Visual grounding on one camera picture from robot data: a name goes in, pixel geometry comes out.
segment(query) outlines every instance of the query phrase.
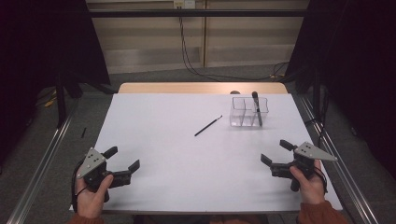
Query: pen holder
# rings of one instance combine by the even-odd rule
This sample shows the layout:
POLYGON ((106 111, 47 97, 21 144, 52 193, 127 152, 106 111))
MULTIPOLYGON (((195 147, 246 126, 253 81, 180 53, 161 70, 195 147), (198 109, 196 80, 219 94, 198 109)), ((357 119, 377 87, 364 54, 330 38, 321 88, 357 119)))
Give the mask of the pen holder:
POLYGON ((231 126, 262 126, 268 114, 268 100, 262 97, 258 99, 260 112, 258 112, 253 98, 234 97, 230 115, 231 126))

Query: table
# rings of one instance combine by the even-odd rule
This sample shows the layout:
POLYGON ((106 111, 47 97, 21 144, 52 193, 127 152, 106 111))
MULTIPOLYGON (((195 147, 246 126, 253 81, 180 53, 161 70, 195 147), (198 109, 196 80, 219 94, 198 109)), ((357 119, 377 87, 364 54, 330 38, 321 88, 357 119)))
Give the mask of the table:
MULTIPOLYGON (((133 174, 131 185, 109 191, 104 211, 225 214, 299 210, 300 194, 290 190, 290 180, 272 177, 260 162, 261 153, 274 162, 292 160, 292 154, 278 145, 281 138, 296 145, 310 142, 282 84, 128 83, 120 92, 113 97, 95 147, 98 151, 119 147, 119 153, 107 163, 108 170, 124 170, 135 160, 141 161, 141 168, 133 174), (268 99, 270 112, 262 128, 229 125, 232 98, 244 96, 230 95, 230 91, 248 93, 245 96, 257 91, 268 99), (224 118, 216 125, 193 136, 220 114, 224 118)), ((333 207, 342 209, 331 183, 328 191, 333 207)))

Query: beige wall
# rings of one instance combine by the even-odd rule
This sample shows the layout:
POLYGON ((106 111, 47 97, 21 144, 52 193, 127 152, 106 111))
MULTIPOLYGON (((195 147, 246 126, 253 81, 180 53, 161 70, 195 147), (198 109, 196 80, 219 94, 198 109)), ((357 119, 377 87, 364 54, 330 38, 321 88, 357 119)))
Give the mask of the beige wall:
MULTIPOLYGON (((173 1, 87 3, 89 9, 173 8, 173 1)), ((197 8, 209 9, 305 9, 307 4, 307 0, 196 1, 197 8)), ((184 67, 178 18, 103 18, 93 23, 110 74, 184 67)), ((286 62, 301 23, 302 18, 183 18, 194 67, 286 62)))

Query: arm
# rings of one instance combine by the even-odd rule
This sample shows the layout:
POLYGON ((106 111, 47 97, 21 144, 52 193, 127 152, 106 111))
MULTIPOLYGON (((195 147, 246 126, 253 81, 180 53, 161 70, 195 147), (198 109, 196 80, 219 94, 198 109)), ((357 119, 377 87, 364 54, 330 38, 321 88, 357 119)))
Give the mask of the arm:
MULTIPOLYGON (((320 170, 319 160, 315 160, 315 167, 320 170)), ((291 166, 290 171, 300 182, 300 193, 303 202, 301 203, 301 211, 298 216, 299 223, 347 223, 345 218, 324 199, 323 183, 318 176, 314 175, 307 180, 304 174, 296 167, 291 166)))
POLYGON ((68 222, 68 224, 104 224, 100 218, 105 193, 113 181, 113 175, 108 175, 101 183, 96 192, 89 191, 84 179, 78 179, 76 192, 78 194, 78 212, 68 222))

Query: sleeve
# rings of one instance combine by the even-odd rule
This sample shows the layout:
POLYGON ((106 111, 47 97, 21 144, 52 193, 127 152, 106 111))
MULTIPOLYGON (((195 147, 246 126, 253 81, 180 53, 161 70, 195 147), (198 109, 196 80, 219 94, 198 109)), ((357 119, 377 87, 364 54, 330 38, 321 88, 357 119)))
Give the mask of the sleeve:
POLYGON ((332 205, 328 201, 325 201, 320 204, 301 203, 298 223, 347 224, 347 220, 341 213, 333 209, 332 205))
POLYGON ((87 218, 81 217, 77 213, 74 214, 72 219, 70 219, 67 224, 105 224, 101 217, 97 218, 87 218))

